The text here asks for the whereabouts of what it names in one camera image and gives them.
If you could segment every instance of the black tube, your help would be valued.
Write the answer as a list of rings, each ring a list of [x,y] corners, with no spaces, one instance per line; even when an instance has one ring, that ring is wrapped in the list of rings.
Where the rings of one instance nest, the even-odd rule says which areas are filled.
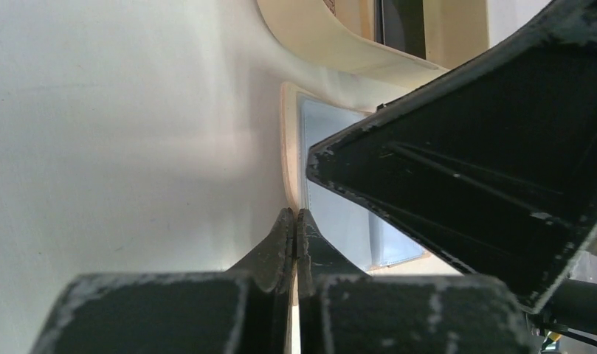
[[[556,323],[597,335],[597,284],[565,280],[547,309]]]

